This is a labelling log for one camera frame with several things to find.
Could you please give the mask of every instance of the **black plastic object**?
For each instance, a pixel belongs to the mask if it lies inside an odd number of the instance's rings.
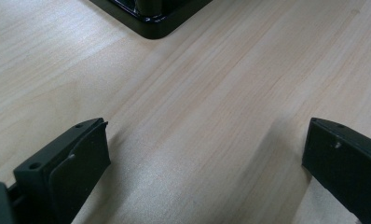
[[[148,39],[162,38],[212,0],[90,0]]]
[[[71,223],[110,165],[103,119],[77,124],[0,183],[0,223]]]
[[[371,139],[312,119],[302,164],[363,224],[371,223]]]

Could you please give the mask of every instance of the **screw hole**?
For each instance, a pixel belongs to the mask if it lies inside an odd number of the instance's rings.
[[[35,162],[35,163],[33,163],[32,165],[29,166],[29,169],[34,170],[34,169],[39,168],[40,166],[41,166],[40,162]]]

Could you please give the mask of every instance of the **light wood surface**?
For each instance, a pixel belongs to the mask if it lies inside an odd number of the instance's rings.
[[[75,223],[355,223],[301,167],[309,119],[371,137],[371,0],[213,0],[147,40],[89,1],[0,1],[0,181],[103,117]]]

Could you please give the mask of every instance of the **wooden table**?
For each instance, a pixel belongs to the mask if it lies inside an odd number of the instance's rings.
[[[301,157],[311,117],[371,137],[371,0],[214,0],[160,40],[0,1],[0,181],[98,117],[112,165],[75,223],[354,223]]]

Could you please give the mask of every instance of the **glossy black surface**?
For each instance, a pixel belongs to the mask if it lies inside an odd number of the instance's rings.
[[[162,38],[212,0],[90,0],[148,39]]]

